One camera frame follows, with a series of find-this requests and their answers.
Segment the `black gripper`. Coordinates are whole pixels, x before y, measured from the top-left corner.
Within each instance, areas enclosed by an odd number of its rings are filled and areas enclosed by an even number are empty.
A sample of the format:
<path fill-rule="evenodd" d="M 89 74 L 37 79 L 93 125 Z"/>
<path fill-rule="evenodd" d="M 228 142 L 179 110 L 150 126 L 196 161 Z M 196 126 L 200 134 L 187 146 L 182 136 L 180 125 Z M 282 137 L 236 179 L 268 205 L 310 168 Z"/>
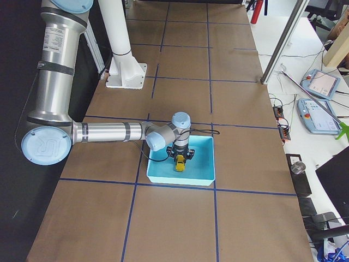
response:
<path fill-rule="evenodd" d="M 172 146 L 166 148 L 166 153 L 170 158 L 174 160 L 191 160 L 195 154 L 195 150 L 188 148 L 188 144 L 184 146 L 178 146 L 175 143 Z"/>

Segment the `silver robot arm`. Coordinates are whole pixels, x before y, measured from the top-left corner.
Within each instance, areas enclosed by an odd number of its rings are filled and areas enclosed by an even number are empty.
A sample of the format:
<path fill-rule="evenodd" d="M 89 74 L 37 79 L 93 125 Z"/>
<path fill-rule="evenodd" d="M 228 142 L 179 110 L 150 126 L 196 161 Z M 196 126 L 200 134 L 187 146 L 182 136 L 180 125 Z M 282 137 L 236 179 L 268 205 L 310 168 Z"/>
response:
<path fill-rule="evenodd" d="M 92 1 L 42 1 L 41 17 L 46 28 L 43 52 L 38 63 L 36 107 L 27 119 L 33 127 L 24 135 L 21 149 L 34 164 L 62 161 L 79 142 L 145 140 L 153 151 L 165 150 L 176 163 L 194 156 L 189 148 L 191 120 L 177 112 L 170 123 L 75 122 L 68 113 L 79 38 L 88 26 Z"/>

